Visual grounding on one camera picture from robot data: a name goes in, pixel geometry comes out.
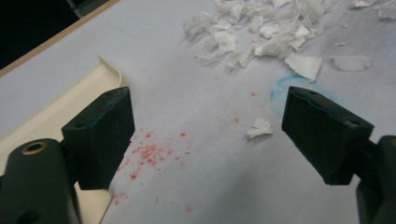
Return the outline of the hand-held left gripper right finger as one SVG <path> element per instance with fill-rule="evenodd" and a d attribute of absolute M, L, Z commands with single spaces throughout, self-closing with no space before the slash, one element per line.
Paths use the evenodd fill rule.
<path fill-rule="evenodd" d="M 347 185 L 374 125 L 323 95 L 289 87 L 281 129 L 328 185 Z"/>

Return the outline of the small crumpled white paper scrap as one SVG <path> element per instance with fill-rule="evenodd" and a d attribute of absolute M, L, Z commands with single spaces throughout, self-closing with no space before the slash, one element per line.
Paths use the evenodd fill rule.
<path fill-rule="evenodd" d="M 256 118 L 251 125 L 251 129 L 247 131 L 247 137 L 249 139 L 252 139 L 257 136 L 272 133 L 272 126 L 268 120 L 263 118 Z"/>

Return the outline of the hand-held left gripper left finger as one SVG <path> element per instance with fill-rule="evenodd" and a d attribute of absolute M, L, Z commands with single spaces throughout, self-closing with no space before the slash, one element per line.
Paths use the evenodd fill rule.
<path fill-rule="evenodd" d="M 106 91 L 62 127 L 83 190 L 108 189 L 134 134 L 130 89 Z"/>

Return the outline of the pile of white paper scraps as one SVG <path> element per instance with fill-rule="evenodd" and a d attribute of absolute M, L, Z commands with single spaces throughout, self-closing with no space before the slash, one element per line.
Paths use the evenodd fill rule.
<path fill-rule="evenodd" d="M 306 41 L 322 34 L 320 20 L 328 0 L 214 0 L 215 12 L 202 11 L 183 22 L 192 41 L 208 35 L 203 66 L 218 63 L 228 54 L 226 68 L 248 65 L 252 58 L 276 57 L 297 75 L 317 79 L 322 59 L 299 52 Z"/>

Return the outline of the cream plastic dustpan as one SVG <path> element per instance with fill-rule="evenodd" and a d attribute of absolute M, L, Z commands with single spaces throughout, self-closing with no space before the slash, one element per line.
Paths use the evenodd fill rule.
<path fill-rule="evenodd" d="M 76 84 L 54 98 L 21 125 L 0 137 L 0 175 L 6 171 L 7 159 L 18 146 L 41 138 L 63 139 L 62 127 L 93 100 L 106 91 L 127 87 L 120 70 L 102 56 L 97 64 Z M 83 224 L 100 224 L 111 202 L 108 190 L 81 190 L 75 185 Z"/>

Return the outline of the wooden table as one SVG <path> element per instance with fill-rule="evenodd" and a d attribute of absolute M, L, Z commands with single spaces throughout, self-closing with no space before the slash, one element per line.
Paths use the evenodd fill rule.
<path fill-rule="evenodd" d="M 108 8 L 114 6 L 116 3 L 118 3 L 120 0 L 108 0 L 107 2 L 103 3 L 101 6 L 99 6 L 97 9 L 83 17 L 82 19 L 74 22 L 67 28 L 63 29 L 60 33 L 57 35 L 51 37 L 44 43 L 40 44 L 38 47 L 30 50 L 29 52 L 25 53 L 22 55 L 20 58 L 17 60 L 13 61 L 11 64 L 6 66 L 5 68 L 0 70 L 0 77 L 5 76 L 6 74 L 10 73 L 12 70 L 16 69 L 17 67 L 21 66 L 22 64 L 28 62 L 32 58 L 34 58 L 37 54 L 41 53 L 45 49 L 48 49 L 49 47 L 53 46 L 54 44 L 60 42 L 62 39 L 64 39 L 66 36 L 70 35 L 74 31 L 77 30 L 77 28 L 81 27 L 88 21 L 92 20 Z"/>

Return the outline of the white table cover board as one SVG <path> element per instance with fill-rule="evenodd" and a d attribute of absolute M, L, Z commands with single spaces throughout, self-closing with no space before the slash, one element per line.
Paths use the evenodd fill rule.
<path fill-rule="evenodd" d="M 103 224 L 359 224 L 353 186 L 328 186 L 282 132 L 290 86 L 317 91 L 396 135 L 396 21 L 333 0 L 302 52 L 318 78 L 275 58 L 203 66 L 182 24 L 213 0 L 120 0 L 0 77 L 0 135 L 70 88 L 102 56 L 132 88 L 136 132 Z M 256 118 L 272 134 L 249 139 Z"/>

